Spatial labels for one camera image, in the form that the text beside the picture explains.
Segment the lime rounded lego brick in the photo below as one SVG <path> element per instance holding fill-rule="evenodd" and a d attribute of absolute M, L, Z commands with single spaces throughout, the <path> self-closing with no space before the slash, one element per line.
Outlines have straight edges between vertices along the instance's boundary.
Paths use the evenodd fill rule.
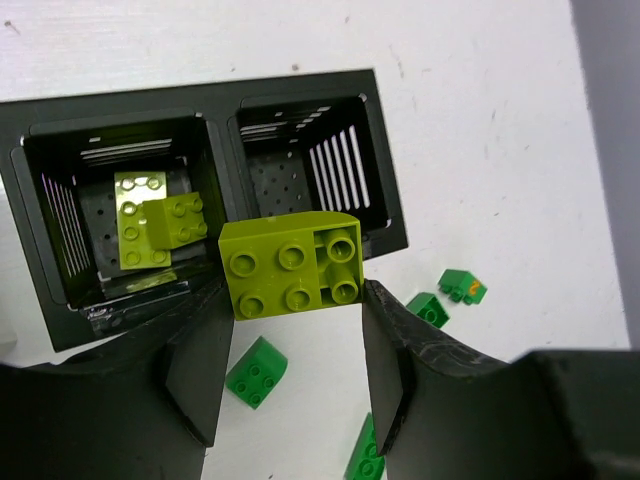
<path fill-rule="evenodd" d="M 360 221 L 308 211 L 226 223 L 218 240 L 235 319 L 360 303 Z"/>

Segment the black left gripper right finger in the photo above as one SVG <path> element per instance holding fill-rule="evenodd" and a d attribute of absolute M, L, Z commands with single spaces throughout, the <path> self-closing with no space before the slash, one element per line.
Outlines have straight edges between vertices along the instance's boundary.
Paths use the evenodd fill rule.
<path fill-rule="evenodd" d="M 378 451 L 392 479 L 635 479 L 639 355 L 535 350 L 506 363 L 364 284 Z"/>

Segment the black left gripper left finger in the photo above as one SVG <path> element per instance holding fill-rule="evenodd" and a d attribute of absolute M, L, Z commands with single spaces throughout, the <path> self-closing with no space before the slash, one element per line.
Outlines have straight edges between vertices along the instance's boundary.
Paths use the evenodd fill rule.
<path fill-rule="evenodd" d="M 233 331 L 216 280 L 65 362 L 1 368 L 5 479 L 197 479 Z"/>

